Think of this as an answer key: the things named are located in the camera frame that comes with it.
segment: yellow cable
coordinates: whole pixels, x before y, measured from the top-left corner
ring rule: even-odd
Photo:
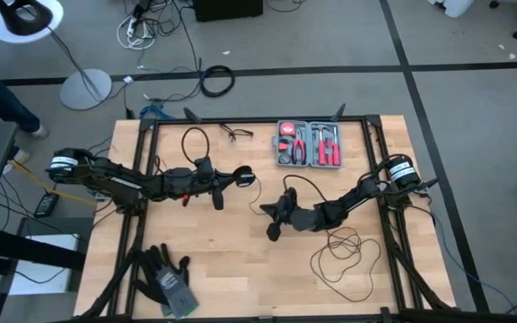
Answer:
[[[72,196],[72,195],[69,195],[67,193],[63,193],[61,191],[58,191],[58,190],[55,190],[53,188],[51,188],[50,186],[48,186],[47,184],[45,184],[43,181],[41,181],[40,179],[37,178],[37,176],[35,176],[35,174],[33,174],[32,172],[30,172],[29,170],[27,170],[25,167],[23,167],[23,165],[21,165],[20,163],[16,162],[16,161],[9,161],[13,166],[15,166],[16,169],[24,172],[27,177],[29,177],[30,179],[32,179],[35,183],[37,183],[38,185],[44,187],[48,192],[51,192],[51,193],[55,193],[59,196],[62,196],[64,198],[70,198],[70,199],[73,199],[75,201],[79,201],[79,202],[84,202],[86,204],[89,204],[89,205],[93,205],[93,206],[97,206],[97,203],[93,202],[93,201],[90,201],[90,200],[87,200],[87,199],[84,199],[84,198],[81,198],[81,197],[78,197],[78,196]]]

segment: black metal frame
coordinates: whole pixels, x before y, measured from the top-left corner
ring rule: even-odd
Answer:
[[[294,120],[301,120],[301,121],[327,121],[329,120],[328,116],[322,116],[322,117],[279,117],[279,118],[208,118],[203,119],[201,121],[201,124],[219,124],[219,123],[242,123],[242,124],[255,124],[255,123],[276,123],[279,119],[294,119]],[[338,120],[339,122],[360,122],[363,130],[363,136],[364,136],[364,145],[366,147],[367,156],[368,156],[368,162],[370,164],[371,170],[374,170],[376,168],[377,162],[376,162],[376,156],[372,144],[372,133],[371,133],[371,126],[375,129],[376,132],[376,140],[378,142],[378,146],[381,151],[381,157],[382,159],[385,159],[388,157],[388,149],[386,146],[386,141],[384,138],[384,132],[382,129],[381,124],[381,118],[379,115],[365,115],[365,116],[344,116],[340,117]],[[189,125],[193,124],[194,122],[189,119],[176,119],[176,120],[154,120],[154,119],[143,119],[141,120],[140,126],[139,126],[139,134],[136,142],[136,151],[135,151],[135,159],[133,162],[133,169],[139,170],[140,164],[141,164],[141,155],[145,146],[145,139],[147,136],[147,131],[151,131],[151,143],[149,147],[149,153],[147,155],[147,168],[146,168],[146,175],[151,175],[153,173],[153,165],[154,165],[154,158],[156,155],[156,147],[158,143],[158,135],[159,135],[159,127],[163,125]],[[138,224],[136,226],[136,238],[133,242],[133,245],[131,248],[135,247],[138,249],[142,248],[143,245],[143,237],[145,234],[145,220],[146,220],[146,211],[147,211],[148,203],[145,200],[144,204],[142,206],[143,212],[138,215]],[[390,218],[389,218],[389,208],[385,205],[383,201],[378,202],[379,207],[379,214],[381,217],[381,227],[383,230],[384,235],[387,234],[392,235],[393,233],[390,229]],[[128,237],[130,233],[131,228],[131,215],[125,214],[124,220],[123,220],[123,227],[121,229],[120,234],[120,240],[118,245],[118,254],[117,254],[117,262],[115,265],[115,269],[119,268],[125,259],[125,255],[127,253],[127,244],[128,244]],[[404,216],[402,213],[396,213],[395,219],[397,222],[397,226],[399,227],[398,235],[399,240],[401,244],[401,250],[403,252],[404,257],[409,261],[410,264],[413,263],[412,261],[412,254],[410,252],[410,246],[408,242],[408,236],[406,232],[406,226],[404,222]],[[393,293],[395,297],[395,301],[397,304],[398,310],[403,310],[407,308],[405,297],[404,297],[404,291],[402,286],[402,280],[400,278],[399,273],[399,267],[398,267],[398,261],[396,259],[396,256],[394,252],[391,251],[393,248],[389,248],[388,244],[393,241],[390,239],[385,239],[385,243],[387,244],[387,257],[390,267],[390,276],[392,280],[392,286],[393,286]],[[133,264],[131,267],[131,276],[130,281],[136,280],[138,275],[138,265]],[[411,294],[412,294],[412,300],[414,303],[414,307],[416,309],[421,310],[423,308],[422,303],[422,297],[420,295],[420,292],[418,291],[416,285],[410,281],[411,286]],[[110,304],[108,307],[108,315],[115,315],[116,314],[116,308],[118,305],[118,288],[115,289],[114,293],[111,296]],[[136,289],[134,285],[129,284],[128,291],[127,291],[127,299],[126,299],[126,305],[125,305],[125,314],[132,315],[134,305],[135,305],[135,295],[136,295]],[[344,321],[348,320],[351,322],[367,322],[367,321],[389,321],[389,319],[395,319],[396,315],[392,316],[389,313],[389,310],[387,308],[382,308],[380,314],[367,314],[367,315],[340,315],[340,316],[324,316],[324,317],[313,317],[313,316],[306,316],[306,317],[293,317],[293,318],[287,318],[287,317],[277,317],[277,321],[285,321],[285,320],[308,320],[308,321],[327,321],[327,322],[333,322],[333,321]],[[220,318],[219,320],[222,322],[225,321],[232,321],[232,322],[251,322],[251,321],[269,321],[274,318]],[[201,321],[201,319],[185,319],[185,321]]]

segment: red pliers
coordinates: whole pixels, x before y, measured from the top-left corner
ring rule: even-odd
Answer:
[[[296,128],[296,137],[293,141],[293,164],[306,165],[306,144],[302,140],[301,130]]]

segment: white cable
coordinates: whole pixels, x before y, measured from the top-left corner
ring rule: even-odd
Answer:
[[[121,40],[121,37],[120,37],[121,29],[123,29],[123,27],[125,27],[127,25],[127,23],[132,23],[131,22],[132,18],[133,18],[132,14],[128,15],[127,18],[125,18],[125,20],[123,20],[123,22],[121,22],[119,24],[119,26],[117,27],[117,41],[118,41],[119,45],[121,45],[121,47],[123,47],[123,48],[132,49],[132,50],[145,50],[145,49],[151,47],[154,44],[155,36],[151,35],[149,33],[146,22],[143,22],[143,36],[141,36],[141,37],[128,37],[127,36],[126,45]]]

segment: floor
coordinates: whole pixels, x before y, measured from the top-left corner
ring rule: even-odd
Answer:
[[[193,65],[182,29],[158,39],[138,63],[140,53],[124,50],[115,38],[125,17],[122,0],[61,3],[65,19],[57,33],[83,66],[120,81],[127,74],[151,73],[138,65],[163,71]],[[165,110],[177,117],[183,107],[203,118],[308,116],[331,114],[344,102],[348,114],[404,115],[423,178],[442,179],[444,191],[434,189],[432,210],[441,218],[450,252],[460,259],[450,220],[457,225],[460,219],[480,279],[517,303],[517,40],[511,37],[517,4],[490,10],[488,3],[476,1],[457,19],[426,0],[310,0],[294,13],[265,8],[257,18],[208,23],[184,11],[204,66],[227,65],[243,76],[220,99],[197,96]],[[22,147],[33,152],[28,167],[42,178],[55,150],[107,138],[114,122],[125,117],[124,105],[138,112],[148,104],[144,94],[188,93],[197,82],[137,81],[128,86],[126,100],[119,95],[77,112],[58,99],[60,84],[73,71],[51,39],[21,46],[0,41],[0,78],[15,84],[12,91],[51,129],[40,142],[18,135]],[[209,88],[225,82],[212,79]],[[115,82],[114,89],[122,84]],[[8,178],[23,203],[35,207],[43,190],[16,171]],[[81,188],[62,189],[87,197]],[[91,217],[92,207],[63,199],[54,216]],[[4,218],[0,210],[0,227]],[[19,221],[12,217],[7,230],[17,231]],[[444,255],[458,306],[474,310],[466,276]],[[491,311],[511,308],[491,288],[485,286],[484,294]],[[12,296],[0,321],[68,319],[75,297],[75,292]]]

